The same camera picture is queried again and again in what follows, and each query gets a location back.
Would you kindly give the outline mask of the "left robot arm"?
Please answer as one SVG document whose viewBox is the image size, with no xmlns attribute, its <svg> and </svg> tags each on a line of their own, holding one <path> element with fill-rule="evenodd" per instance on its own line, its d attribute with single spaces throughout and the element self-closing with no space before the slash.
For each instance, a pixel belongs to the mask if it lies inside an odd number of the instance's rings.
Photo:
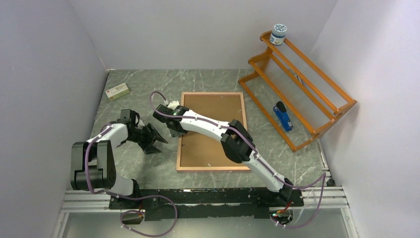
<svg viewBox="0 0 420 238">
<path fill-rule="evenodd" d="M 120 176 L 115 166 L 113 151 L 126 142 L 136 143 L 144 154 L 154 154 L 160 152 L 154 143 L 167 141 L 151 123 L 144 124 L 136 111 L 122 110 L 120 117 L 106 124 L 99 134 L 72 145 L 72 189 L 122 196 L 127 207 L 138 207 L 142 195 L 137 182 Z"/>
</svg>

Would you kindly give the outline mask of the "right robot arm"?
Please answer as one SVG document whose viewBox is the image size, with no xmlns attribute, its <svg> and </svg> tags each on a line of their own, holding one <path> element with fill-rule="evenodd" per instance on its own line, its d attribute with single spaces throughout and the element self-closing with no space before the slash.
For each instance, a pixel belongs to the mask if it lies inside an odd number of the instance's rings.
<svg viewBox="0 0 420 238">
<path fill-rule="evenodd" d="M 283 206 L 291 200 L 293 184 L 261 156 L 252 137 L 238 120 L 211 119 L 180 105 L 171 109 L 160 104 L 153 110 L 153 116 L 173 132 L 184 135 L 192 131 L 220 142 L 229 160 L 246 165 L 264 182 L 273 194 L 275 204 Z"/>
</svg>

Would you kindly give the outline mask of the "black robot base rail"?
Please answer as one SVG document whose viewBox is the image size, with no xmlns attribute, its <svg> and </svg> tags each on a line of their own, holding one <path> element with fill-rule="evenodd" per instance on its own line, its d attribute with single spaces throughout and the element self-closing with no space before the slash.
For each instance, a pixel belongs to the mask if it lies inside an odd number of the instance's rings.
<svg viewBox="0 0 420 238">
<path fill-rule="evenodd" d="M 146 221 L 186 218 L 248 217 L 266 219 L 283 207 L 302 207 L 302 192 L 292 190 L 290 200 L 275 199 L 265 187 L 138 189 L 130 199 L 112 196 L 110 210 L 141 209 Z"/>
</svg>

